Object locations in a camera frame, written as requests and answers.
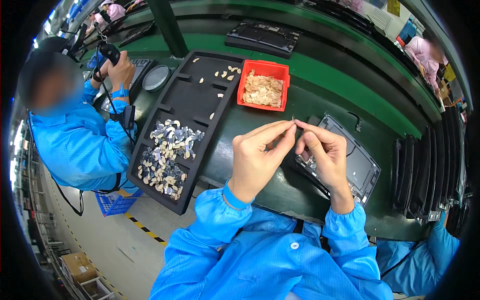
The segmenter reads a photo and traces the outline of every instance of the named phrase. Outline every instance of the wristwatch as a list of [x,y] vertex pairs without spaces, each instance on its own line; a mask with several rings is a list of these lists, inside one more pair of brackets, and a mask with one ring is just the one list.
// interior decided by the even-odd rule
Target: wristwatch
[[97,73],[101,74],[100,72],[93,73],[93,76],[92,76],[93,80],[95,80],[96,82],[102,82],[102,79],[105,80],[106,76],[102,77],[102,79],[100,79],[100,77],[98,77]]

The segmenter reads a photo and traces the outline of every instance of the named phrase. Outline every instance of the yellow floor line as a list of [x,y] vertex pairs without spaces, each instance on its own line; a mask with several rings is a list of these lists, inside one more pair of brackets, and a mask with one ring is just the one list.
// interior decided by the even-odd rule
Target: yellow floor line
[[155,233],[151,232],[147,227],[143,226],[139,221],[137,221],[137,219],[135,219],[132,215],[130,215],[129,213],[125,213],[125,215],[127,216],[128,219],[132,220],[133,223],[135,223],[136,226],[138,226],[141,230],[143,230],[144,232],[146,232],[149,236],[151,236],[154,240],[156,240],[157,242],[159,242],[160,244],[166,246],[167,245],[167,242],[162,240],[158,235],[156,235]]

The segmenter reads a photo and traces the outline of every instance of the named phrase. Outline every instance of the hand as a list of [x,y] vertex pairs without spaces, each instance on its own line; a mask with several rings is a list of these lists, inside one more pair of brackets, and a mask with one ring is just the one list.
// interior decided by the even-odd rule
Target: hand
[[101,76],[97,72],[98,77],[102,77],[105,79],[108,76],[108,68],[110,67],[111,64],[112,62],[110,60],[105,61],[103,65],[100,67]]
[[255,198],[295,144],[296,130],[293,121],[277,121],[233,139],[233,175],[228,187],[235,197],[246,203]]
[[419,70],[422,77],[425,77],[425,67],[419,64]]
[[347,141],[343,136],[329,132],[318,126],[295,120],[304,129],[297,141],[295,154],[308,160],[310,154],[317,161],[316,173],[320,181],[329,189],[332,210],[337,214],[348,214],[355,207],[347,182]]
[[440,94],[440,88],[435,89],[435,96],[437,96],[438,100],[442,101],[442,95]]
[[113,64],[110,64],[108,66],[108,75],[113,86],[112,91],[120,90],[120,83],[123,83],[124,89],[128,89],[134,74],[135,66],[130,62],[127,51],[120,52],[120,59],[117,65],[113,66]]

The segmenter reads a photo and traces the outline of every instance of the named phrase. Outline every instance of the cardboard box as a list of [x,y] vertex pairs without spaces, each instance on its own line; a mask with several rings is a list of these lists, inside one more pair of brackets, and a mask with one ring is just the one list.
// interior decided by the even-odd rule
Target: cardboard box
[[63,255],[63,266],[70,272],[74,282],[85,282],[96,277],[96,270],[81,252]]
[[442,99],[447,98],[448,93],[450,93],[450,90],[448,89],[447,84],[445,83],[444,80],[440,81],[438,88],[440,89],[440,95],[442,96]]

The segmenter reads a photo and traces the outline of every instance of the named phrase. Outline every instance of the red plastic bin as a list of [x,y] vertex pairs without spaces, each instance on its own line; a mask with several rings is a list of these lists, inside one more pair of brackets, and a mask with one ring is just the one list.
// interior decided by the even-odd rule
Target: red plastic bin
[[[255,70],[255,75],[273,76],[275,79],[283,80],[283,90],[280,100],[282,104],[279,108],[275,108],[269,105],[260,105],[254,103],[245,103],[243,101],[243,94],[245,93],[245,84],[247,83],[247,76]],[[243,69],[241,70],[239,91],[237,92],[237,104],[250,106],[253,108],[285,111],[285,105],[287,104],[287,89],[290,86],[290,75],[288,74],[288,66],[277,64],[272,61],[265,60],[246,60]]]

